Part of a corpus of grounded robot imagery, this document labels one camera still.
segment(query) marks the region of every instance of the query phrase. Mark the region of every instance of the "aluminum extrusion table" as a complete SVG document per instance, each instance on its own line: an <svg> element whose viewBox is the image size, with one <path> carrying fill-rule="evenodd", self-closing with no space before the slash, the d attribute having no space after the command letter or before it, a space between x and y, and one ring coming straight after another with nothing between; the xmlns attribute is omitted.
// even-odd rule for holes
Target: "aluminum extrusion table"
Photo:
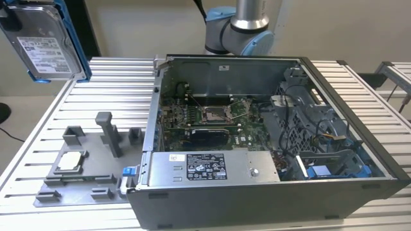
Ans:
<svg viewBox="0 0 411 231"><path fill-rule="evenodd" d="M405 93L411 95L411 63L381 62L376 73L384 74Z"/></svg>
<svg viewBox="0 0 411 231"><path fill-rule="evenodd" d="M129 204L33 207L69 125L100 131L93 118L111 111L119 130L145 127L153 85L151 59L93 58L89 83L65 83L0 177L0 230L139 230ZM329 84L411 174L411 125L349 66L313 61ZM411 187L365 204L348 218L189 230L411 230Z"/></svg>

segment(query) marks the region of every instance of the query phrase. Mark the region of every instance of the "blue plastic clip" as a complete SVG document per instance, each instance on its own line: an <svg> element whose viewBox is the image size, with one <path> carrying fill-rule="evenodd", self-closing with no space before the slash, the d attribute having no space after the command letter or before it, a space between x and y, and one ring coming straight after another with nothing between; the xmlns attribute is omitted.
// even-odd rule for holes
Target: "blue plastic clip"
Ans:
<svg viewBox="0 0 411 231"><path fill-rule="evenodd" d="M137 174L137 168L136 167L125 167L123 169L123 176L124 177L135 177Z"/></svg>

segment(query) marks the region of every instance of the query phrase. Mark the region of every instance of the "power supply label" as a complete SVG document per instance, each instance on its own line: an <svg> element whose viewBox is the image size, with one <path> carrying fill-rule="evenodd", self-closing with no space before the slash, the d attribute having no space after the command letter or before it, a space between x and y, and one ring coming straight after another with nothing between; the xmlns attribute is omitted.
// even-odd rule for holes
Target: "power supply label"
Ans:
<svg viewBox="0 0 411 231"><path fill-rule="evenodd" d="M188 180L225 180L227 167L224 154L188 154Z"/></svg>

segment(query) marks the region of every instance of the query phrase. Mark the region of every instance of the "hard drive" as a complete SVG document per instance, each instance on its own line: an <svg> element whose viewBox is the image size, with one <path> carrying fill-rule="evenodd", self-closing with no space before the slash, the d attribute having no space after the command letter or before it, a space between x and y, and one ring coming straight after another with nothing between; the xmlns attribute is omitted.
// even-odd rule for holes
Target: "hard drive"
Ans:
<svg viewBox="0 0 411 231"><path fill-rule="evenodd" d="M91 70L64 1L8 5L1 29L35 82L89 80Z"/></svg>

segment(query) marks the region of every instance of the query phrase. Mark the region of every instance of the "warning label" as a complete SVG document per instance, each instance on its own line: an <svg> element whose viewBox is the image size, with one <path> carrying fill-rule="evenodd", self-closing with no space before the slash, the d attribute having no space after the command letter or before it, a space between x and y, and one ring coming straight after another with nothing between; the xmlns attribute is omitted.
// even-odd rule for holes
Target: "warning label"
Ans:
<svg viewBox="0 0 411 231"><path fill-rule="evenodd" d="M71 73L56 38L17 37L39 73Z"/></svg>
<svg viewBox="0 0 411 231"><path fill-rule="evenodd" d="M225 180L227 168L224 154L188 154L188 180Z"/></svg>

